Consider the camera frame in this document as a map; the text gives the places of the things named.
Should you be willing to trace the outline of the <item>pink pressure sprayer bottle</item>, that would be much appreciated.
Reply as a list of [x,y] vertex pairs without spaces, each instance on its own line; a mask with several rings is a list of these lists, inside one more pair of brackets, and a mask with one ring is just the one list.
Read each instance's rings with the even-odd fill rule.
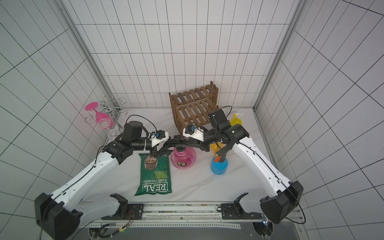
[[192,147],[185,147],[182,151],[181,147],[174,148],[171,153],[171,162],[174,167],[180,170],[191,168],[197,159],[196,151]]

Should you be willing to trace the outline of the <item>blue spray bottle orange trigger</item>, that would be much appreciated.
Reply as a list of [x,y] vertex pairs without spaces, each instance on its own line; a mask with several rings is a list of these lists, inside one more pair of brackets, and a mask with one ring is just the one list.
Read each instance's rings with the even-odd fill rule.
[[217,152],[214,153],[214,157],[211,161],[211,171],[215,175],[223,175],[227,171],[228,165],[227,154],[219,156]]

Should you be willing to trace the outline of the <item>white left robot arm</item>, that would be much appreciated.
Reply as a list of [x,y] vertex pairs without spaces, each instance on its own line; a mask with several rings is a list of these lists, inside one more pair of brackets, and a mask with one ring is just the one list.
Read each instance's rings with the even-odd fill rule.
[[181,136],[171,138],[168,132],[146,132],[141,122],[125,124],[122,134],[97,151],[93,162],[72,180],[52,194],[40,194],[35,199],[37,225],[54,240],[68,239],[80,225],[111,217],[120,220],[131,216],[128,200],[119,194],[111,194],[106,200],[89,207],[80,205],[83,197],[106,174],[120,166],[135,151],[149,151],[152,157],[171,153],[171,148],[186,148],[188,142]]

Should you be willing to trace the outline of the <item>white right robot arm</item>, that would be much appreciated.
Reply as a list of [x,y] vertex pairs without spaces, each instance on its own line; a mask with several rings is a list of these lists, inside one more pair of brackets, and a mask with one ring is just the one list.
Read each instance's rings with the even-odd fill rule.
[[262,213],[274,224],[283,219],[300,205],[304,187],[299,181],[291,181],[284,176],[260,152],[246,129],[240,125],[231,125],[223,110],[208,115],[212,129],[205,131],[201,127],[187,125],[183,129],[188,145],[203,149],[211,144],[223,143],[225,146],[216,155],[222,159],[234,151],[255,173],[265,189],[266,197],[260,199]]

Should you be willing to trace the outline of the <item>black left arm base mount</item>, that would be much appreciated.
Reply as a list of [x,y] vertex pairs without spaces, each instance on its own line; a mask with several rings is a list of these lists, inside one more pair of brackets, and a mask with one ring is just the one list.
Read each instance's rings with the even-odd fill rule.
[[142,219],[144,204],[130,204],[125,197],[117,193],[111,194],[110,197],[118,201],[118,208],[113,215],[102,217],[102,220],[122,221]]

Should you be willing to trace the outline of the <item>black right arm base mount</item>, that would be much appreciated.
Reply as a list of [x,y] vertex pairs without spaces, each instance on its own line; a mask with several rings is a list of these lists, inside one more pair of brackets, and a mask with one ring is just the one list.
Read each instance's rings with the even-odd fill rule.
[[246,213],[240,205],[240,200],[249,193],[243,193],[233,203],[221,204],[217,211],[221,213],[223,220],[261,220],[259,213]]

